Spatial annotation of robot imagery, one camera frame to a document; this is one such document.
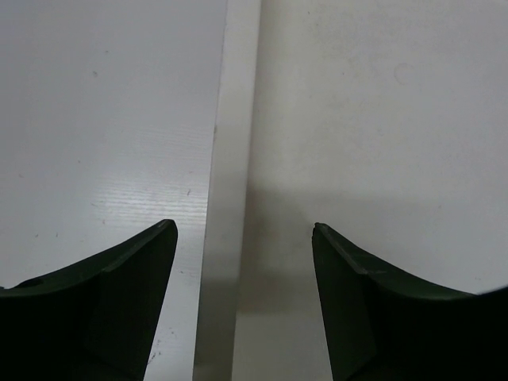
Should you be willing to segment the white drawer cabinet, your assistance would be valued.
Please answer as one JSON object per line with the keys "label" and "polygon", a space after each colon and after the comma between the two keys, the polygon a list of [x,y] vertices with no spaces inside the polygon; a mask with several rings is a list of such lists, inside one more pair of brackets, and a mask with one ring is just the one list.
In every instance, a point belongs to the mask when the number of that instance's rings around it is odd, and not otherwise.
{"label": "white drawer cabinet", "polygon": [[507,4],[229,4],[193,377],[329,380],[311,235],[507,283]]}

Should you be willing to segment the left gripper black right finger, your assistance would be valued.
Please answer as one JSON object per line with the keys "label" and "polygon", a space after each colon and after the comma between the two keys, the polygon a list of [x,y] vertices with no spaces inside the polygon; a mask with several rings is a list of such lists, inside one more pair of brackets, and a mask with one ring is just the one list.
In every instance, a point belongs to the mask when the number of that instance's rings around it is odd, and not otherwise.
{"label": "left gripper black right finger", "polygon": [[431,283],[322,223],[312,249],[335,380],[506,379],[506,288]]}

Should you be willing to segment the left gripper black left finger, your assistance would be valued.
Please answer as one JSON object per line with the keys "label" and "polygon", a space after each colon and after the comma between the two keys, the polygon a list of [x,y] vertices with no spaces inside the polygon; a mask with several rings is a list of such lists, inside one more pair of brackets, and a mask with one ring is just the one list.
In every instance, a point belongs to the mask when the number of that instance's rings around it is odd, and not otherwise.
{"label": "left gripper black left finger", "polygon": [[163,220],[1,291],[4,380],[141,380],[177,245]]}

